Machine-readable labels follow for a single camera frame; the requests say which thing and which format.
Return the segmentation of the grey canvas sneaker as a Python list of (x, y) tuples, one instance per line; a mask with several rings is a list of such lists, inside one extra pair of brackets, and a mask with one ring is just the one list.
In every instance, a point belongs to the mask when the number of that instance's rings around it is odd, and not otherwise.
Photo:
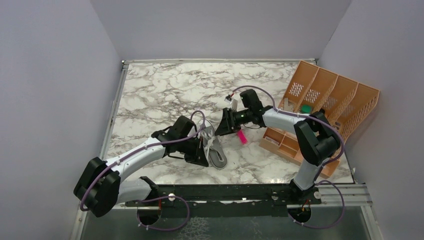
[(215, 136), (215, 128), (210, 121), (205, 121), (204, 129), (199, 136), (203, 139), (203, 149), (208, 163), (216, 169), (224, 169), (228, 160), (219, 138)]

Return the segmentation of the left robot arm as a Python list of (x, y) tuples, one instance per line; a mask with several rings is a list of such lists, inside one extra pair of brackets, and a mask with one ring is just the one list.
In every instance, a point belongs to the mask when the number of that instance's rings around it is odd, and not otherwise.
[(88, 161), (73, 194), (79, 199), (79, 208), (90, 211), (96, 217), (108, 213), (123, 200), (123, 181), (145, 165), (169, 157), (172, 153), (183, 154), (186, 163), (208, 167), (200, 129), (195, 123), (180, 116), (172, 126), (155, 131), (139, 146), (107, 160), (94, 157)]

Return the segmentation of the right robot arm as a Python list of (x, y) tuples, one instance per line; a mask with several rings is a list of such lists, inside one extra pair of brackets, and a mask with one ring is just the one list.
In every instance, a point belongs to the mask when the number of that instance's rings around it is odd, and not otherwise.
[(324, 165), (331, 162), (332, 156), (342, 148), (342, 138), (331, 127), (323, 112), (301, 114), (277, 109), (275, 105), (264, 106), (256, 89), (255, 86), (249, 86), (240, 93), (244, 110), (237, 111), (228, 107), (222, 110), (222, 119), (214, 134), (225, 136), (236, 133), (247, 123), (294, 134), (303, 161), (290, 181), (288, 196), (292, 202), (300, 204), (308, 198), (308, 190), (315, 185)]

